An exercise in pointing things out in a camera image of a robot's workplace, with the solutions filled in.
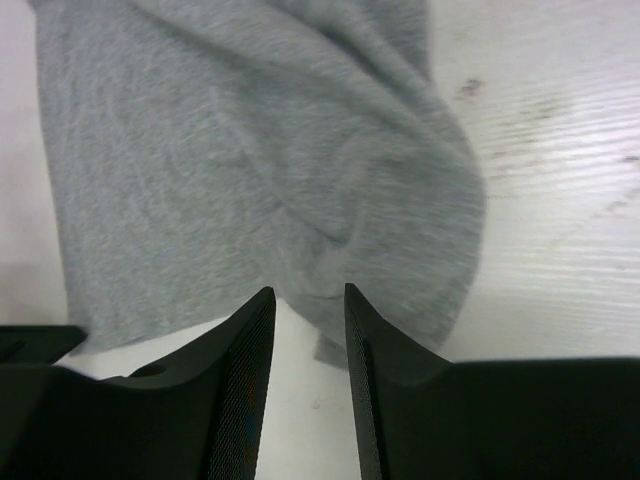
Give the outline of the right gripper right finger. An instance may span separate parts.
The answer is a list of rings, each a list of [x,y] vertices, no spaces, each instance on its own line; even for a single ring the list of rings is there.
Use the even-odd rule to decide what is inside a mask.
[[[635,479],[635,358],[452,363],[345,288],[365,479]]]

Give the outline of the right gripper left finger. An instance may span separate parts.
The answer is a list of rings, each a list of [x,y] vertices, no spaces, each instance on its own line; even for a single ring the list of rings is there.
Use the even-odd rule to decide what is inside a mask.
[[[72,325],[1,330],[5,479],[251,479],[274,346],[264,288],[227,320],[128,376],[59,365]]]

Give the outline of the grey tank top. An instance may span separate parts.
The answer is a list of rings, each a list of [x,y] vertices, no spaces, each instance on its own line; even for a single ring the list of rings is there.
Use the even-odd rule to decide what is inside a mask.
[[[473,283],[478,161],[424,1],[36,1],[68,318],[101,352],[270,286],[346,361],[344,287],[436,350]]]

